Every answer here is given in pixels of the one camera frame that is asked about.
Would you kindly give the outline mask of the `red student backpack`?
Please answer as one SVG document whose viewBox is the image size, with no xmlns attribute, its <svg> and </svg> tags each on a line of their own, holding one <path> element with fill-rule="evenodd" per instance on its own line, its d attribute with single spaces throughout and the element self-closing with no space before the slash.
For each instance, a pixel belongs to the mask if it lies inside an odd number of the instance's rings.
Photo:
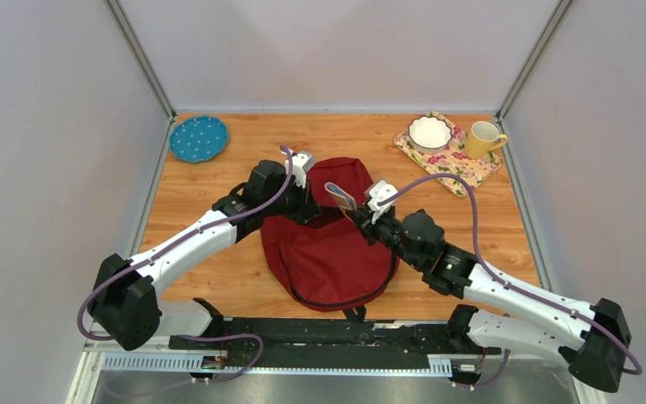
<svg viewBox="0 0 646 404">
<path fill-rule="evenodd" d="M 332 182 L 361 204 L 373 180 L 352 157 L 318 162 L 308 179 L 322 213 L 304 225 L 285 216 L 267 218 L 261 229 L 267 265 L 301 305 L 341 311 L 347 320 L 363 322 L 365 305 L 385 291 L 400 260 L 381 243 L 368 244 L 324 186 Z"/>
</svg>

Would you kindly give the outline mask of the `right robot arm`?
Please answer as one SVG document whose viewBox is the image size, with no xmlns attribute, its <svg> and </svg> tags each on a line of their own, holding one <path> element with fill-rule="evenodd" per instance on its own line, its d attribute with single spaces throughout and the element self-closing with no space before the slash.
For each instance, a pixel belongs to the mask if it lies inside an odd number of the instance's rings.
<svg viewBox="0 0 646 404">
<path fill-rule="evenodd" d="M 503 320 L 470 305 L 453 313 L 447 344 L 459 353 L 473 346 L 533 354 L 566 365 L 578 381 L 616 393 L 627 373 L 632 340 L 619 304 L 607 298 L 595 304 L 541 289 L 506 274 L 476 254 L 445 240 L 442 227 L 418 210 L 399 221 L 359 207 L 344 215 L 369 244 L 379 243 L 422 274 L 440 295 L 482 303 L 513 317 Z"/>
</svg>

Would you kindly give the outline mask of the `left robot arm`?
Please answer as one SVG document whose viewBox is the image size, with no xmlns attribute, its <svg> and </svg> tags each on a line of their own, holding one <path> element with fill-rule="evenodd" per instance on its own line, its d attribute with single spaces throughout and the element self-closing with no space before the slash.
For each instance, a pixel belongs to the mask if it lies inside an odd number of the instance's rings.
<svg viewBox="0 0 646 404">
<path fill-rule="evenodd" d="M 284 215 L 304 224 L 318 216 L 320 207 L 306 178 L 314 164 L 307 152 L 285 163 L 262 160 L 246 182 L 176 236 L 131 258 L 117 253 L 105 258 L 78 312 L 89 315 L 104 334 L 85 336 L 113 340 L 126 351 L 153 337 L 177 335 L 191 336 L 204 349 L 218 346 L 224 328 L 203 304 L 162 300 L 161 294 L 206 258 L 259 230 L 268 217 Z"/>
</svg>

